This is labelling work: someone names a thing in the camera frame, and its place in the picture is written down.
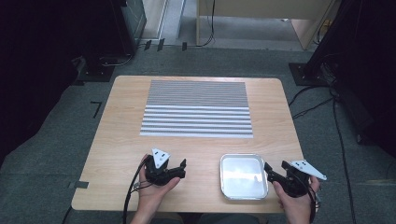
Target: black cable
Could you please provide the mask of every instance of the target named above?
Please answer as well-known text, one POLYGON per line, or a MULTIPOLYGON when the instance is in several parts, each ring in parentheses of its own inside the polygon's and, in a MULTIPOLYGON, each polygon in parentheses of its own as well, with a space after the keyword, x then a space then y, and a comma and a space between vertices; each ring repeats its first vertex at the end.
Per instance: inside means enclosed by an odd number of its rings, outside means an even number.
POLYGON ((298 177, 297 175, 295 175, 294 173, 292 173, 292 172, 290 172, 290 174, 291 175, 293 175, 293 177, 295 178, 295 179, 297 179, 299 182, 300 182, 300 184, 302 184, 303 186, 304 186, 304 188, 305 188, 305 190, 307 191, 307 193, 308 193, 308 196, 309 196, 309 199, 311 200, 311 214, 309 215, 309 222, 310 223, 312 223, 312 222, 314 222, 314 219, 315 219, 315 214, 316 214, 316 208, 317 208, 317 197, 316 197, 316 194, 314 194, 314 196, 312 196, 312 193, 311 193, 311 186, 307 186, 301 179, 300 179, 300 177, 298 177))
POLYGON ((304 116, 306 113, 308 113, 309 111, 314 110, 314 109, 320 107, 321 105, 326 105, 326 104, 329 103, 332 99, 333 99, 333 98, 327 99, 327 100, 323 101, 322 103, 320 103, 320 104, 318 104, 318 105, 315 105, 314 107, 311 107, 311 108, 309 108, 309 109, 303 110, 303 111, 297 113, 296 115, 294 115, 292 118, 293 118, 293 119, 297 119, 297 118, 299 118, 299 117, 302 117, 302 116, 304 116))
POLYGON ((66 214, 64 214, 64 220, 62 221, 62 224, 66 223, 67 218, 69 217, 69 213, 72 210, 72 206, 70 205, 69 209, 67 209, 66 214))
POLYGON ((346 153, 345 153, 345 147, 344 147, 344 140, 343 140, 343 136, 341 135, 340 126, 338 124, 337 113, 335 111, 335 103, 336 103, 336 100, 334 98, 334 100, 332 101, 332 113, 334 115, 335 127, 337 128, 338 136, 340 138, 341 150, 342 150, 342 155, 343 155, 343 163, 344 163, 344 172, 346 175, 347 192, 349 194, 349 203, 350 203, 350 211, 351 211, 351 215, 352 215, 352 221, 354 224, 356 224, 355 208, 353 205, 352 190, 350 187, 349 174, 347 172, 347 159, 346 159, 346 153))
POLYGON ((298 91, 294 95, 293 99, 291 99, 291 101, 289 103, 289 106, 291 106, 294 103, 294 101, 297 99, 297 96, 300 95, 301 93, 303 93, 304 91, 308 91, 308 90, 311 90, 311 89, 314 89, 314 88, 318 88, 318 87, 324 87, 324 86, 309 86, 309 87, 305 87, 302 90, 298 91))
POLYGON ((126 224, 126 217, 127 217, 127 212, 128 212, 128 203, 129 203, 129 200, 131 199, 132 192, 134 192, 134 191, 132 191, 132 188, 134 187, 134 182, 136 181, 136 178, 139 175, 139 172, 142 169, 143 165, 146 163, 146 160, 147 159, 144 159, 140 163, 139 167, 137 168, 136 173, 134 174, 134 178, 132 179, 131 186, 129 187, 128 193, 126 194, 125 203, 124 203, 124 209, 123 209, 123 212, 122 212, 122 223, 123 224, 126 224))
MULTIPOLYGON (((360 23, 360 21, 361 21, 361 9, 362 9, 362 8, 363 8, 363 0, 361 0, 361 6, 360 6, 360 8, 359 8, 359 15, 358 15, 357 22, 356 22, 355 34, 354 34, 352 43, 355 42, 355 40, 357 39, 357 36, 358 36, 358 30, 359 30, 359 23, 360 23)), ((331 57, 331 56, 335 56, 335 55, 344 54, 344 53, 350 51, 351 49, 353 49, 353 45, 352 45, 352 44, 349 45, 349 48, 348 48, 348 49, 343 50, 343 51, 341 51, 341 52, 329 53, 329 54, 324 55, 324 56, 319 60, 319 62, 320 62, 320 63, 324 63, 324 60, 325 60, 326 58, 331 57)))
POLYGON ((215 16, 215 6, 216 6, 216 0, 213 0, 213 6, 212 6, 212 24, 211 24, 211 34, 210 37, 207 39, 206 43, 204 43, 203 45, 197 45, 196 47, 204 47, 206 45, 208 45, 210 42, 212 42, 214 36, 215 36, 215 28, 213 25, 213 17, 215 16))

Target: human hand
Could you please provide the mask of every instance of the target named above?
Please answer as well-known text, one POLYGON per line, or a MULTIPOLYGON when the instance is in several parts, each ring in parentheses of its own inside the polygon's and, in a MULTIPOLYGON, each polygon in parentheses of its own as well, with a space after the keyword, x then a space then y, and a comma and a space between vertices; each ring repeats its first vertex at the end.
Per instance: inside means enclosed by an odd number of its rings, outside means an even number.
MULTIPOLYGON (((313 195, 318 192, 320 183, 318 179, 314 176, 310 177, 311 180, 311 193, 313 195)), ((299 198, 290 197, 282 188, 282 186, 274 181, 273 183, 275 192, 279 197, 278 202, 280 203, 280 208, 285 210, 286 218, 289 224, 306 224, 309 223, 309 218, 311 215, 311 199, 308 194, 305 194, 299 198)))
POLYGON ((150 223, 165 194, 173 189, 180 181, 179 177, 175 177, 164 186, 151 185, 146 180, 145 169, 140 169, 139 172, 139 203, 131 224, 150 223))

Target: metal tray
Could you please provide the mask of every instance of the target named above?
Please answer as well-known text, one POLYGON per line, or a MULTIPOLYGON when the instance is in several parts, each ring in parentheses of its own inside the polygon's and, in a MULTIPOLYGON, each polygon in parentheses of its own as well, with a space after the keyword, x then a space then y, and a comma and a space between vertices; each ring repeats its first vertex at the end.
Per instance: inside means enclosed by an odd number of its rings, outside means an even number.
POLYGON ((229 200, 261 200, 268 194, 264 161, 256 154, 225 154, 220 160, 221 191, 229 200))

